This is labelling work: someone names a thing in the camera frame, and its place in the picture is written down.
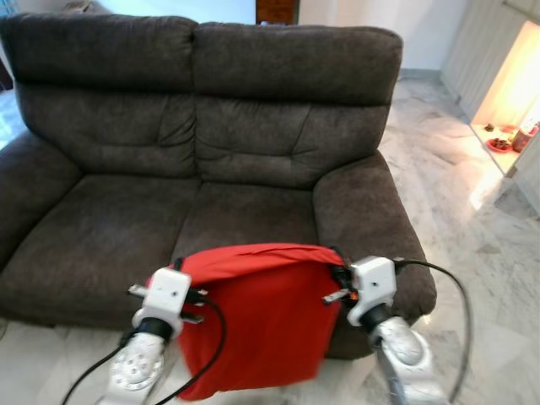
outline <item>back cushion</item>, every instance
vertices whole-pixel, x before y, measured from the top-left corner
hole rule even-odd
[[[0,23],[29,129],[88,172],[192,176],[192,29],[179,17]]]
[[[312,187],[373,154],[402,42],[376,28],[202,24],[194,30],[204,180]]]

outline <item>seat cushion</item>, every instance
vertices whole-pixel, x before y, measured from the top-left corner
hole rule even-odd
[[[311,192],[205,182],[171,259],[219,246],[317,241]]]
[[[126,295],[170,254],[198,180],[85,176],[30,232],[0,273],[0,311],[39,323],[124,327]]]

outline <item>sofa armrest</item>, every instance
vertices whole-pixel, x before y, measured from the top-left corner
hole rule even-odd
[[[62,152],[30,132],[0,150],[0,272],[34,225],[81,175]]]
[[[355,261],[367,256],[424,259],[392,175],[378,152],[323,176],[316,184],[313,204],[322,245],[336,246]],[[414,321],[435,308],[436,296],[429,269],[409,266],[397,278],[392,309]],[[327,356],[366,355],[365,344],[354,348],[354,339],[360,342],[360,338],[366,340],[363,331],[340,319]]]

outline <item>sofa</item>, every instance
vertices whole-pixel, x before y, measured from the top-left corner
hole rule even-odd
[[[123,328],[128,286],[217,246],[424,259],[377,151],[392,32],[19,14],[0,36],[28,127],[0,151],[0,316]],[[409,267],[392,310],[435,299]],[[369,353],[343,310],[327,357]]]

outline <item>red cloth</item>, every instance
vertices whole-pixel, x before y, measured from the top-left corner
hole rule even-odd
[[[328,263],[343,264],[321,246],[259,244],[231,246],[189,256],[181,271],[206,289],[223,310],[228,337],[213,367],[181,394],[187,401],[218,391],[282,386],[316,376],[324,358],[339,305],[321,298],[338,289]],[[208,307],[201,325],[185,324],[179,336],[192,375],[219,344],[218,317]]]

